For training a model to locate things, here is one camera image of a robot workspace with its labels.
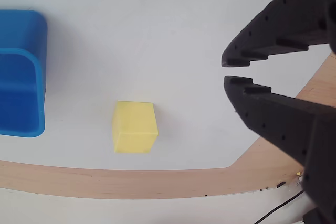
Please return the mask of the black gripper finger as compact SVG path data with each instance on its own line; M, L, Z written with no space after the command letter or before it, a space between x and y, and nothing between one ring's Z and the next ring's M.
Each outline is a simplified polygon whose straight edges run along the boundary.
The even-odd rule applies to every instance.
M335 0L272 0L222 54L223 67L328 44L335 51Z
M335 223L335 108L274 94L251 78L226 76L224 89L249 129L304 167L304 191Z

